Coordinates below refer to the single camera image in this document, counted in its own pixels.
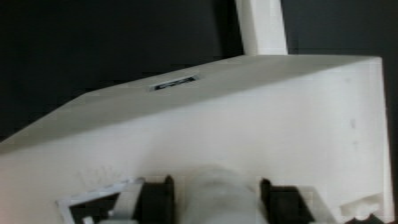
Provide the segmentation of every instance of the white plastic housing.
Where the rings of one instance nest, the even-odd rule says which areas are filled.
[[[0,223],[60,224],[54,201],[133,177],[182,192],[209,164],[298,186],[317,222],[394,220],[380,58],[241,56],[81,95],[0,144]]]

